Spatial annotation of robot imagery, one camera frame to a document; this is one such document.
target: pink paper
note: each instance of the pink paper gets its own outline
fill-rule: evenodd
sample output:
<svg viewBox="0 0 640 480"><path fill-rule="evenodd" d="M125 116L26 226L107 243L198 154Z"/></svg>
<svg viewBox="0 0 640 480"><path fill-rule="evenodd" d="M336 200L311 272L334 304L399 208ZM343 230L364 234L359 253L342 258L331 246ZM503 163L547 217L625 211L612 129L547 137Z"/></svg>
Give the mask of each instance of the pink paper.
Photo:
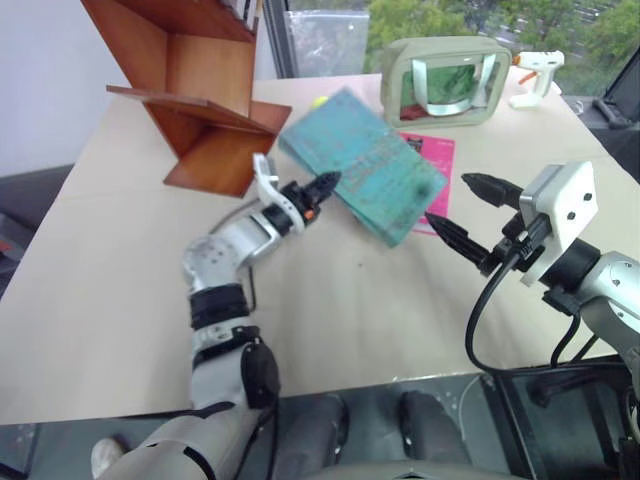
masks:
<svg viewBox="0 0 640 480"><path fill-rule="evenodd" d="M451 191L451 172L456 142L448 138L425 137L412 133L398 132L427 162L436 167L445 177L447 186L428 208L429 213L446 217L449 212L449 192ZM435 235L426 217L420 217L413 227L414 232Z"/></svg>

